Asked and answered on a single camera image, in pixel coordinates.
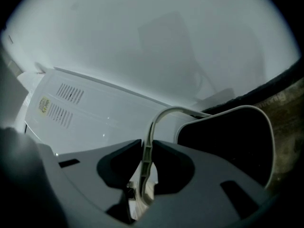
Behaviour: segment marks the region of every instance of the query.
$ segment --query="sticker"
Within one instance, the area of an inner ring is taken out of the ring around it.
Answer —
[[[49,106],[50,100],[47,99],[45,96],[42,97],[39,103],[39,110],[43,113],[46,114],[48,106]]]

